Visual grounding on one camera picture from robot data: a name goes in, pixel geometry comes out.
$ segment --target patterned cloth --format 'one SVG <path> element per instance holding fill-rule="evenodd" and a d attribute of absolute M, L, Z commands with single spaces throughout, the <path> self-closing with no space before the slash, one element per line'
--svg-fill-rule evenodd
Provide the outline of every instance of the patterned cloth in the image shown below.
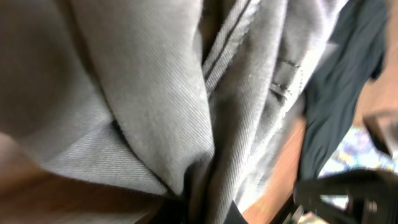
<path fill-rule="evenodd" d="M 359 168 L 390 170 L 398 174 L 398 159 L 393 161 L 378 151 L 365 128 L 351 127 L 322 168 L 319 178 Z M 322 199 L 342 209 L 346 208 L 348 202 L 347 196 L 327 196 Z"/>

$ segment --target wooden floor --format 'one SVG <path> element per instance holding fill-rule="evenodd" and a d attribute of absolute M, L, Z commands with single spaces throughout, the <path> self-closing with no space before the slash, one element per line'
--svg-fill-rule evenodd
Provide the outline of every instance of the wooden floor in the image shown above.
<path fill-rule="evenodd" d="M 398 108 L 398 2 L 392 7 L 387 68 L 360 97 L 355 124 L 383 108 Z M 268 223 L 291 194 L 299 161 L 304 122 L 297 121 L 274 168 L 264 196 L 244 213 L 249 223 Z M 0 224 L 68 223 L 66 217 L 96 214 L 129 218 L 137 198 L 131 191 L 88 184 L 46 173 L 0 135 Z"/>

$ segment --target gray trousers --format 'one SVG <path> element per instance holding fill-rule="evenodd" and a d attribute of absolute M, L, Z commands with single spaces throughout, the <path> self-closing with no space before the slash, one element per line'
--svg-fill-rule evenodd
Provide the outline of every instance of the gray trousers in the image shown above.
<path fill-rule="evenodd" d="M 0 131 L 51 172 L 222 223 L 232 200 L 243 211 L 263 193 L 269 142 L 344 3 L 3 0 Z M 214 39 L 202 12 L 221 17 Z"/>

